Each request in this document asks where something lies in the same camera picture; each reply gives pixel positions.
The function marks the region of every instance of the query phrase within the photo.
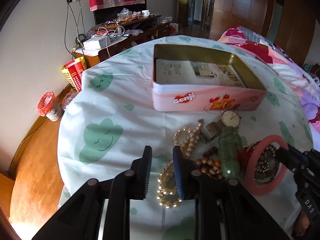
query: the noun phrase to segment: pink tin box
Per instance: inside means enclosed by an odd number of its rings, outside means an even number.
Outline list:
[[[256,110],[267,92],[236,54],[217,49],[156,44],[153,70],[153,106],[160,112]],[[233,86],[212,85],[216,79]]]

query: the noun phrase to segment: pearl necklace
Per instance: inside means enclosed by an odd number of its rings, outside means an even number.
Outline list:
[[[182,156],[184,158],[190,158],[192,151],[199,141],[198,133],[201,131],[202,126],[203,119],[200,119],[198,120],[198,125],[195,129],[188,129],[186,126],[184,126],[177,130],[177,132],[174,134],[173,143],[175,146],[180,145]],[[188,133],[188,135],[183,143],[179,144],[179,135],[181,132],[186,132]],[[179,206],[180,202],[182,201],[178,196],[176,196],[177,186],[175,186],[174,188],[166,187],[167,182],[173,175],[173,161],[170,161],[167,166],[161,171],[160,176],[158,177],[159,187],[157,191],[157,199],[159,200],[160,206],[164,206],[166,208]]]

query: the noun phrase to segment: watch face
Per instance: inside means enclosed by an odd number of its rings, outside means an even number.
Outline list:
[[[222,113],[221,122],[225,126],[238,127],[240,124],[240,116],[234,110],[226,110]]]

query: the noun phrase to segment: tablecloth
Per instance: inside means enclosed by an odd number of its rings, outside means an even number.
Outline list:
[[[145,145],[153,158],[149,190],[144,201],[131,201],[130,237],[135,239],[193,239],[194,201],[165,209],[156,199],[157,177],[172,158],[175,131],[218,121],[220,111],[157,112],[152,103],[153,47],[156,43],[189,44],[236,53],[260,78],[268,92],[256,111],[240,111],[239,134],[251,144],[276,134],[300,151],[310,150],[310,128],[296,94],[269,66],[243,51],[217,41],[188,36],[171,36],[130,48],[83,72],[82,91],[67,107],[61,120],[58,161],[65,184],[63,204],[90,178],[114,178],[140,158]],[[217,146],[200,143],[191,159]],[[287,171],[279,186],[256,199],[281,226],[288,228],[300,205],[294,193],[293,174]]]

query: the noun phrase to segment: white box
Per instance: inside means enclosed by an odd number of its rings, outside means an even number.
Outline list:
[[[83,43],[84,49],[103,49],[111,44],[109,36],[91,38]]]

